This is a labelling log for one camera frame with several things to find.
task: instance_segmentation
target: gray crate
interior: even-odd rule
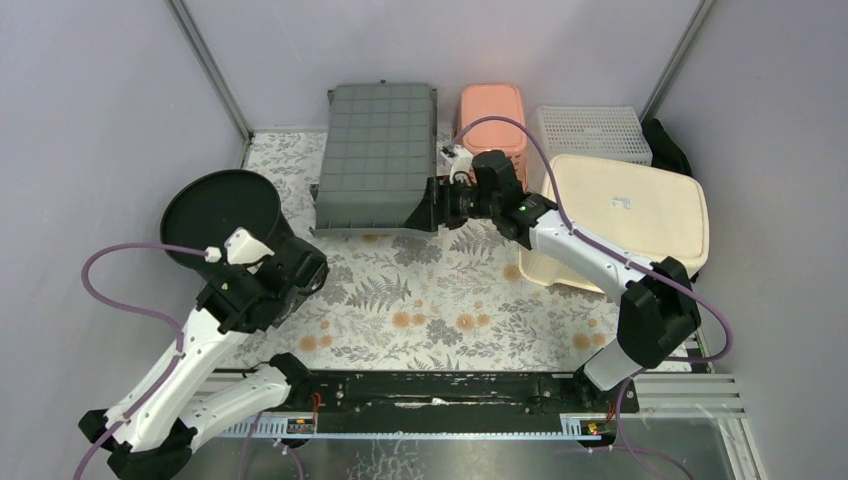
[[[435,90],[423,83],[340,85],[313,187],[315,235],[405,228],[436,174]]]

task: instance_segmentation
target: lavender wall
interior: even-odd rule
[[[238,165],[241,139],[164,2],[0,1],[0,477],[70,478],[88,409],[166,348],[90,299],[95,250],[157,238],[169,199]],[[109,295],[184,316],[200,282],[159,252],[104,259]],[[98,455],[85,478],[114,478]]]
[[[442,120],[462,88],[509,82],[525,110],[640,110],[697,0],[189,0],[247,120],[325,127],[340,83],[426,81]]]
[[[772,480],[845,477],[846,25],[841,0],[720,2],[659,112],[707,195],[697,286]]]

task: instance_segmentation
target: white mesh basket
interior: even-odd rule
[[[653,158],[631,107],[543,106],[528,123],[548,158],[568,153],[639,165]]]

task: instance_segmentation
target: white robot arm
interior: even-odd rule
[[[118,478],[171,478],[210,438],[251,414],[284,403],[299,378],[302,365],[269,365],[208,398],[190,402],[222,358],[257,330],[285,320],[323,286],[328,273],[326,257],[296,237],[274,252],[240,228],[224,247],[228,261],[189,312],[182,330],[183,353],[165,382],[138,410],[126,415],[167,373],[176,342],[118,404],[89,411],[80,420],[79,427],[91,442],[123,422],[103,445],[112,451],[108,463]]]

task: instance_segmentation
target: floral tablecloth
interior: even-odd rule
[[[308,186],[318,181],[325,140],[324,133],[254,139],[245,168],[274,183],[295,233],[327,255],[331,270],[282,326],[257,333],[222,366],[249,367],[291,351],[314,369],[572,371],[614,338],[614,303],[525,280],[518,247],[488,222],[430,239],[312,237]]]

